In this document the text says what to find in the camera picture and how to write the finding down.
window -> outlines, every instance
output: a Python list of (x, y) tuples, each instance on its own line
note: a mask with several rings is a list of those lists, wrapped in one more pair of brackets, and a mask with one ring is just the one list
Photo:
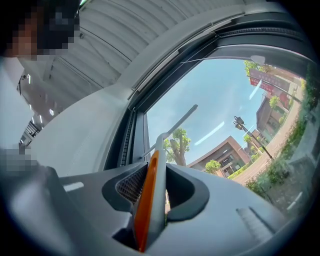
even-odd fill
[[(256, 52), (261, 55), (263, 50), (258, 46), (245, 48), (248, 56)], [(308, 136), (305, 131), (313, 129), (312, 134), (316, 137), (320, 120), (313, 122), (316, 128), (311, 128), (315, 126), (311, 125), (308, 112), (310, 110), (313, 117), (318, 117), (320, 107), (316, 105), (311, 110), (305, 103), (309, 101), (304, 92), (308, 82), (300, 78), (302, 75), (291, 71), (293, 63), (291, 66), (276, 66), (277, 63), (283, 63), (279, 61), (280, 57), (289, 56), (288, 59), (299, 59), (299, 57), (292, 56), (288, 52), (284, 55), (279, 49), (272, 50), (269, 57), (267, 52), (270, 51), (268, 49), (264, 55), (265, 61), (270, 63), (268, 65), (259, 65), (250, 58), (244, 60), (237, 56), (214, 59), (210, 59), (209, 56), (202, 60), (147, 108), (143, 117), (147, 127), (144, 129), (144, 141), (148, 140), (146, 148), (151, 147), (161, 133), (170, 130), (193, 105), (198, 105), (190, 117), (164, 141), (167, 162), (206, 170), (206, 164), (214, 160), (222, 169), (235, 159), (236, 154), (237, 161), (243, 162), (242, 167), (239, 164), (228, 166), (223, 169), (224, 176), (232, 175), (231, 179), (252, 190), (259, 182), (262, 188), (261, 191), (255, 190), (258, 195), (276, 206), (286, 216), (296, 216), (304, 209), (311, 193), (306, 197), (299, 197), (300, 204), (295, 204), (292, 208), (290, 205), (311, 183), (300, 182), (305, 175), (300, 168), (303, 164), (295, 164), (294, 161), (304, 161), (299, 159), (307, 154), (312, 159), (308, 161), (308, 166), (313, 163), (311, 172), (315, 171), (319, 163), (319, 157), (313, 157), (313, 147), (309, 150), (303, 145), (306, 145), (304, 144), (306, 141), (314, 144), (314, 140), (312, 142), (311, 139), (313, 136)], [(263, 74), (265, 78), (260, 84), (260, 80), (253, 79), (256, 73), (261, 77)], [(272, 82), (284, 89), (274, 87)], [(265, 101), (267, 106), (270, 105), (269, 98), (272, 96), (278, 97), (277, 107), (283, 106), (280, 111), (283, 113), (281, 125), (279, 120), (267, 112), (268, 108), (264, 108)], [(286, 105), (289, 106), (288, 110), (284, 110)], [(254, 138), (249, 136), (247, 141), (248, 133), (235, 127), (235, 116), (241, 117), (249, 132), (257, 136)], [(295, 146), (292, 146), (290, 140), (295, 140)], [(230, 149), (225, 150), (223, 146), (227, 143)], [(262, 147), (274, 160), (270, 161)], [(254, 154), (249, 155), (247, 152), (252, 149)], [(231, 151), (235, 153), (226, 157), (225, 154)], [(271, 171), (274, 168), (282, 177), (281, 180), (274, 181), (272, 176), (274, 173)]]
[(319, 184), (319, 71), (308, 50), (260, 36), (212, 41), (155, 78), (131, 106), (140, 133), (134, 147), (148, 161), (157, 137), (197, 105), (165, 140), (167, 163), (231, 179), (289, 220), (306, 211)]

blue sky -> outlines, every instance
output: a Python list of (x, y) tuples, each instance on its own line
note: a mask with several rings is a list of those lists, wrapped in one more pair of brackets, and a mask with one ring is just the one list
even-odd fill
[(169, 130), (194, 104), (197, 110), (180, 126), (191, 139), (186, 164), (200, 158), (228, 136), (242, 146), (244, 131), (233, 124), (241, 116), (246, 127), (257, 127), (256, 112), (264, 90), (255, 87), (246, 76), (245, 64), (238, 59), (208, 59), (178, 81), (148, 112), (150, 146)]

sidewalk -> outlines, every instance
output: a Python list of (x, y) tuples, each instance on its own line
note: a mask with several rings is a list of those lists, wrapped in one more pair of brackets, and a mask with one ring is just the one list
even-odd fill
[[(303, 98), (303, 92), (301, 86), (298, 86), (296, 97), (299, 100)], [(300, 103), (294, 101), (291, 111), (289, 112), (287, 118), (283, 126), (277, 132), (277, 134), (273, 137), (270, 143), (266, 146), (268, 152), (272, 155), (272, 157), (276, 157), (277, 152), (282, 148), (283, 144), (287, 140), (287, 133), (291, 130), (292, 126), (295, 123), (295, 119), (299, 114)], [(244, 172), (239, 174), (237, 177), (233, 179), (233, 181), (240, 183), (241, 185), (245, 185), (247, 180), (255, 177), (260, 172), (264, 171), (267, 163), (270, 161), (267, 153), (263, 153), (250, 167), (248, 167)]]

